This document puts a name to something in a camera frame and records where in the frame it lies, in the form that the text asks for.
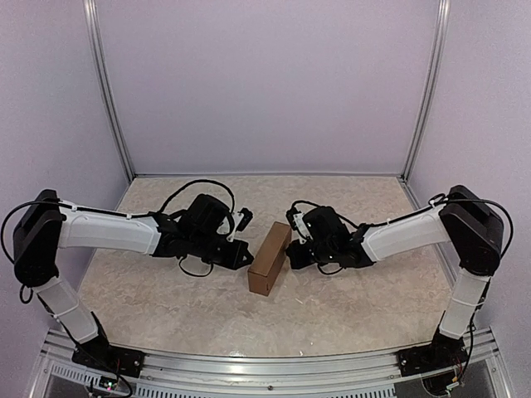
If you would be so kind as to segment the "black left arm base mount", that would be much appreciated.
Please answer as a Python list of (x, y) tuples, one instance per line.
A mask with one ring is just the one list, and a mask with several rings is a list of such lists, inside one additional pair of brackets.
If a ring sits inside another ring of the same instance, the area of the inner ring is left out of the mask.
[(125, 347), (110, 346), (105, 353), (86, 353), (76, 348), (72, 361), (99, 371), (139, 378), (145, 353)]

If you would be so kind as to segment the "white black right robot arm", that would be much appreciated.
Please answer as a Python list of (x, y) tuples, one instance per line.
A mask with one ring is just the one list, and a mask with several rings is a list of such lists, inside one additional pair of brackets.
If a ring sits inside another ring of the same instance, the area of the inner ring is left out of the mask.
[(432, 343), (424, 351), (425, 362), (441, 368), (456, 355), (509, 247), (504, 218), (499, 216), (503, 209), (463, 185), (433, 197), (420, 210), (380, 223), (355, 225), (331, 206), (314, 204), (306, 213), (292, 206), (286, 219), (299, 238), (288, 245), (286, 254), (295, 270), (329, 264), (362, 269), (424, 246), (452, 244), (460, 272)]

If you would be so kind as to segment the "brown cardboard box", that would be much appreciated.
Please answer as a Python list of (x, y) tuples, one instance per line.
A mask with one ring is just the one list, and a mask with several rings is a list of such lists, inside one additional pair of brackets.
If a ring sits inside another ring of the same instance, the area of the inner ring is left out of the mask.
[(285, 250), (291, 242), (291, 228), (275, 221), (247, 270), (248, 288), (251, 293), (268, 296), (275, 285), (285, 262)]

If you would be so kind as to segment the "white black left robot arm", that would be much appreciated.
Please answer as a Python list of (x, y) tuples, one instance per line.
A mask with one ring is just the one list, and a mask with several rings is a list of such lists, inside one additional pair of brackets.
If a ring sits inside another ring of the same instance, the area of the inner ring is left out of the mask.
[(82, 303), (77, 289), (63, 277), (63, 263), (77, 253), (119, 250), (153, 258), (188, 257), (238, 270), (253, 256), (249, 245), (238, 240), (253, 218), (212, 195), (199, 194), (192, 204), (171, 214), (163, 210), (131, 214), (76, 205), (45, 189), (18, 206), (23, 215), (12, 233), (14, 273), (32, 290), (51, 316), (82, 347), (85, 357), (100, 369), (116, 360), (97, 317)]

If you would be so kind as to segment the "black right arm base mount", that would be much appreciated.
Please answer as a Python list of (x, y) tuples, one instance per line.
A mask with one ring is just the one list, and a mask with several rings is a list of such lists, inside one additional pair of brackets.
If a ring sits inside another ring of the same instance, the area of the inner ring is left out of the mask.
[(399, 350), (397, 361), (402, 377), (463, 365), (468, 358), (463, 339), (435, 342)]

